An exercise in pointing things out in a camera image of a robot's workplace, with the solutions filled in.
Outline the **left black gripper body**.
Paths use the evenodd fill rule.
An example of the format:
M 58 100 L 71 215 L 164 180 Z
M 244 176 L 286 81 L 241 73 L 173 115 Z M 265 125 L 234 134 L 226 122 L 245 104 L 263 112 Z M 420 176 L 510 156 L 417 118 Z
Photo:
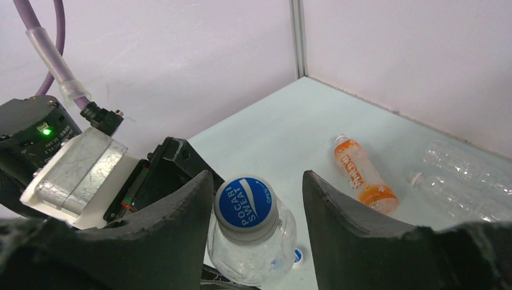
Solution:
M 200 172 L 212 173 L 214 190 L 224 179 L 185 139 L 167 137 L 146 159 L 141 159 L 103 215 L 107 223 L 135 213 L 174 193 Z

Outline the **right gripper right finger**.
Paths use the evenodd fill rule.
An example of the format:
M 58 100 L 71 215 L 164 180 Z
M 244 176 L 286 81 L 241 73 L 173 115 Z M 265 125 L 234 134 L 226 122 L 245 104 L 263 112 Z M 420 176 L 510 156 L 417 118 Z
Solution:
M 319 289 L 510 289 L 511 223 L 415 226 L 305 171 L 302 197 Z

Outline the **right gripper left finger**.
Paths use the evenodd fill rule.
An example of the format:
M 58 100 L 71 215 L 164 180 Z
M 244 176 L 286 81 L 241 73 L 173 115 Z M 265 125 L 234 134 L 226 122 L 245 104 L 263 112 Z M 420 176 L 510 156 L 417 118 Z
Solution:
M 203 171 L 104 228 L 1 221 L 2 289 L 199 289 L 213 200 Z

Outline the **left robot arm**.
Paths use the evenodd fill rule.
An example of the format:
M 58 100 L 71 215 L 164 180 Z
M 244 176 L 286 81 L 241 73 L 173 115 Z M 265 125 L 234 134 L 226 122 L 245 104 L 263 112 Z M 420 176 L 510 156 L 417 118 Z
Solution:
M 1 204 L 25 218 L 47 218 L 19 200 L 33 180 L 62 147 L 81 130 L 66 109 L 50 95 L 11 99 L 1 105 Z M 203 170 L 213 175 L 214 188 L 224 180 L 184 139 L 167 137 L 138 159 L 136 166 L 102 211 L 109 223 L 162 199 Z

